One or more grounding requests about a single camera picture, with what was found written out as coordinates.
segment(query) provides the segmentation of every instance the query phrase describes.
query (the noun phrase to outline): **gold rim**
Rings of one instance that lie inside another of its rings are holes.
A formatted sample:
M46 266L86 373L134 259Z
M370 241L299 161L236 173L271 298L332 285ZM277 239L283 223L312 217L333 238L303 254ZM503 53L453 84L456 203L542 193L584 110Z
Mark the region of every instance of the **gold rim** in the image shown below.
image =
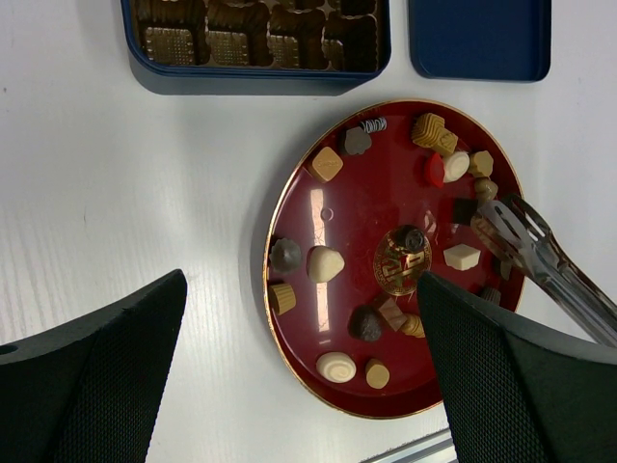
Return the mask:
M359 113L370 111L371 109L375 109L375 108L378 108L380 106L385 106L387 104L393 104L393 103L429 103L429 104L434 104L436 106L440 106L442 108L445 108L445 109L448 109L450 111L454 111L455 113L460 114L461 116L463 116L464 118L468 119L469 121L474 123L476 126L481 128L482 131L491 140L493 140L493 142L496 144L496 146L499 148L499 150L503 154L503 157L505 158L505 161L508 163L508 167L510 168L510 172L512 172L514 174L514 180L516 181L516 184L519 187L519 191L521 192L521 197L523 196L523 189L521 188L521 183L519 182L519 176L517 176L517 172L514 170L514 167L512 166L512 162L510 162L510 158L508 157L507 153L505 152L505 150L503 149L501 144L491 134L491 132L489 132L484 125L482 125L476 119L472 118L471 116L469 116L468 114L464 113L463 111L461 111L461 110L459 110L459 109L457 109L457 108L455 108L453 106L450 106L448 104L440 103L440 102L435 101L433 99L421 99L421 98L394 99L394 100L390 100L390 101L383 101L381 103L373 104L373 105L367 106L367 107L365 107L365 108L363 108L363 109L361 109L359 111L356 111L353 115L349 116L347 119L344 119L343 121L341 121L340 123L338 123L334 127L330 128L321 137L319 137L317 139L317 141L312 145L312 147L310 147L308 149L308 151L305 153L305 155L302 156L302 158L300 159L300 161L298 162L296 167L293 169L293 171L289 175L289 179L287 180L287 182L285 183L285 185L284 185L284 187L283 187L283 189L281 191L281 195L279 196L279 200L277 201L277 205L276 205L276 207L274 209L274 213L272 214L272 219L270 220L270 225L268 226L268 235L266 236L266 246L265 246L265 250L264 250L264 253L263 253L263 270L262 270L263 303L264 303L264 309L266 311L266 315L268 317L268 326L270 327L270 333L272 334L272 338L274 339L274 342L277 345L277 349L279 349L279 354L281 355L281 358L284 361L284 363L287 365L287 368L289 368L289 371L291 371L291 373L295 376L295 378L300 382L300 384L302 384L302 386L307 391L309 391L312 395L317 397L319 400L321 400L323 403L325 403L329 407L334 408L335 410L337 410L339 412L342 412L342 413L344 413L346 415L351 415L353 417L367 418L369 420L396 420L398 418L411 417L413 415L417 415L418 413L422 413L422 412L430 410L430 409L432 409L434 407L437 407L438 405L443 403L443 400L440 400L439 402L436 402L433 405L430 405L430 406L428 406L426 408L423 408L422 410L417 410L415 412L409 413L407 415L399 415L399 416L396 416L396 417L371 417L371 416L368 416L368 415L362 415L362 414L350 412L348 410L344 410L344 409L342 409L340 407L337 407L333 403L331 403L328 400L326 400L325 398L323 398L321 395L317 394L313 389L311 389L307 385L307 383L305 383L304 380L300 377L300 375L296 372L296 370L293 368L293 366L291 364L289 364L289 361L287 360L287 357L282 352L281 344L279 343L279 338L277 337L277 333L275 332L275 329L274 329L274 322L272 321L272 315L270 314L270 309L269 309L270 308L270 303L268 301L268 250L270 249L270 240L272 238L272 232L274 230L274 224L276 222L277 217L279 216L279 211L281 210L282 200L284 199L284 197L285 197L285 195L287 193L287 190L289 189L289 186L291 185L291 182L296 177L296 174L302 168L303 164L309 158L309 156L319 146L319 144L322 142L322 140L329 133L333 132L334 130L337 130L339 127L341 127L342 125L344 125L348 121L351 121L352 119L354 119ZM519 300L517 301L517 305L516 305L516 307L514 309L514 312L516 312L519 309L519 304L521 304L521 297L523 295L523 290L524 290L524 282L525 282L525 280L523 279L523 284L521 285L521 293L519 294Z

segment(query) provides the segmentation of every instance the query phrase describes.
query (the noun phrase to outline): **white chocolate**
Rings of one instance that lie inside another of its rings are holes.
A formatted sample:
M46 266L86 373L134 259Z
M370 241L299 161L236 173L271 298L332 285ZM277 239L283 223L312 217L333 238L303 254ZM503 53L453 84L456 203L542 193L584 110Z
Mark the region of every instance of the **white chocolate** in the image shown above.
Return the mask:
M457 244L443 251L443 258L448 267L465 271L475 267L480 262L480 250L467 244Z
M339 251L327 246L315 246L310 251L308 277L314 283L327 283L345 268L345 259Z
M329 352L317 360L317 371L328 381L346 383L356 376L356 364L342 352Z
M443 183L450 183L461 178L469 168L469 155L456 151L443 160Z

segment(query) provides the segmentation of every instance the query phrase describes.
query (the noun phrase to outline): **red round plate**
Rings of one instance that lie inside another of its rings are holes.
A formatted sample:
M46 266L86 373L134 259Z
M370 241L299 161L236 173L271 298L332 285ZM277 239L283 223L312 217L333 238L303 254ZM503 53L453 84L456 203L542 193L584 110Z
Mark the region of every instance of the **red round plate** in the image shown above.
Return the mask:
M513 272L509 281L502 281L493 271L491 253L471 228L452 223L454 199L475 197L474 178L466 174L443 188L425 180L424 162L433 152L411 140L414 119L424 113L445 118L446 128L459 136L459 149L491 153L495 160L491 179L499 186L500 195L521 195L503 149L472 118L434 101L383 103L335 126L303 157L282 192L266 242L266 308L270 307L270 284L291 284L297 299L296 307L280 316L267 309L283 359L307 389L335 408L357 416L403 417L442 401L425 339L384 329L376 342L364 342L347 331L353 310L383 293L380 281L390 294L415 287L417 275L413 271L407 278L385 278L393 275L382 255L391 231L408 224L423 229L430 243L432 272L473 293L483 286L497 287L502 293L501 306L507 310L517 308L523 289L522 275ZM386 118L388 128L371 134L372 147L365 154L343 156L343 168L333 180L320 183L305 169L310 157L321 149L330 147L339 152L341 131L379 117ZM285 276L274 272L268 262L271 246L283 237L300 245L304 260L300 269ZM482 250L479 265L465 272L446 266L443 260L443 250L460 243ZM316 285L307 275L307 255L316 245L332 247L345 259L343 271L326 284ZM398 270L403 275L410 273L405 271L404 260ZM415 291L392 297L404 313L418 313ZM331 383L317 372L317 359L333 351L344 352L355 361L358 372L351 381ZM390 380L382 390L366 384L364 366L371 358L379 359L389 369Z

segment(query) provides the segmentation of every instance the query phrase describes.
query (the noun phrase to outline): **silver tongs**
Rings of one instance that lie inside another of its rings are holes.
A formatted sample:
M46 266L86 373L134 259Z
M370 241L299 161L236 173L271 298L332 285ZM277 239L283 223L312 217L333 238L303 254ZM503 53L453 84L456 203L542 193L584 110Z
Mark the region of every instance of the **silver tongs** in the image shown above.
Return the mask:
M493 254L521 270L591 338L617 347L617 306L574 265L528 203L516 195L488 201L471 227Z

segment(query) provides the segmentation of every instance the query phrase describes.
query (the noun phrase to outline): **white surface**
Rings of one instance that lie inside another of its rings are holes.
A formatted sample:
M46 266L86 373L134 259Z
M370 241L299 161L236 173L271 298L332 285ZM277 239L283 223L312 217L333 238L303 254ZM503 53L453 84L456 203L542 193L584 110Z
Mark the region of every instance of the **white surface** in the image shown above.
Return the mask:
M617 3L553 0L552 69L533 85L420 78L406 1L390 3L394 52L377 80L336 98L246 98L140 87L119 0L0 1L0 343L181 267L188 306L149 463L356 462L446 427L442 407L374 422L323 405L287 371L252 290L285 175L365 105L434 98L483 122L617 299ZM521 313L579 333L532 284Z

